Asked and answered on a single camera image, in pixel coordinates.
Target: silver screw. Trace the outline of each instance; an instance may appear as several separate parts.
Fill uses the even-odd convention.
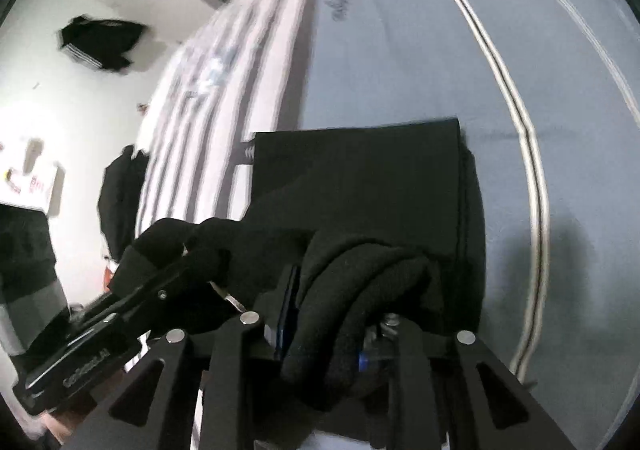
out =
[[[166,341],[170,344],[177,344],[178,342],[182,342],[184,340],[184,331],[182,329],[171,329],[166,334]]]
[[[260,315],[258,315],[255,311],[246,311],[240,315],[240,321],[245,324],[255,324],[260,319]]]
[[[464,345],[471,345],[476,341],[476,335],[474,335],[471,331],[459,331],[458,335],[456,335],[458,342]]]
[[[389,327],[397,327],[400,325],[400,316],[398,313],[387,313],[384,322]]]

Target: white line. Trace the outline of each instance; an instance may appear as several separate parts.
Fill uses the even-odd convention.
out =
[[[577,24],[584,36],[589,40],[589,42],[591,42],[591,45],[598,53],[598,56],[606,66],[607,70],[609,70],[613,81],[616,83],[618,89],[622,93],[622,98],[625,100],[626,107],[634,117],[634,120],[636,121],[638,127],[640,127],[640,111],[638,110],[638,102],[636,101],[636,98],[634,97],[633,91],[629,87],[629,84],[626,82],[625,76],[622,74],[616,63],[601,45],[600,41],[593,33],[593,30],[584,21],[584,18],[580,15],[580,12],[578,12],[575,6],[569,0],[556,1],[558,1],[562,5],[562,7],[569,14],[569,17],[572,18],[572,20],[575,24]]]
[[[522,382],[526,374],[524,356],[531,354],[537,344],[539,337],[536,337],[535,333],[536,328],[542,325],[542,312],[548,287],[550,214],[545,176],[535,128],[500,53],[468,0],[454,1],[478,41],[494,73],[498,87],[507,102],[511,119],[518,132],[520,150],[522,151],[527,177],[531,230],[529,295],[527,297],[522,335],[510,365],[511,372],[516,373],[518,379]]]

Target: white wall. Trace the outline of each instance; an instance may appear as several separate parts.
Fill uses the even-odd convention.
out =
[[[49,224],[69,302],[89,302],[102,290],[96,205],[103,170],[135,141],[136,104],[148,101],[177,42],[212,13],[200,0],[18,0],[0,26],[0,139],[40,138],[66,172],[60,214]],[[81,14],[139,20],[156,37],[134,50],[139,61],[129,74],[92,71],[58,49],[58,30]],[[14,376],[0,351],[8,403]]]

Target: wall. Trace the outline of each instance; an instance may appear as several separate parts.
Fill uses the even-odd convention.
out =
[[[177,43],[212,13],[200,0],[18,0],[0,26],[0,138],[40,138],[44,154],[65,170],[60,213],[49,224],[69,302],[89,302],[102,290],[96,204],[103,170],[135,141],[136,104],[149,99]],[[81,14],[139,20],[156,36],[136,47],[129,74],[92,71],[58,49],[58,30]],[[14,376],[0,351],[8,403]]]

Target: triangular cutout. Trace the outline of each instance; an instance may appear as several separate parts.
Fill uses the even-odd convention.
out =
[[[498,430],[529,420],[527,409],[511,394],[491,367],[487,364],[478,364],[476,368],[489,403],[491,419]]]
[[[135,426],[145,426],[162,369],[164,362],[160,360],[149,365],[113,404],[109,411],[110,416]]]

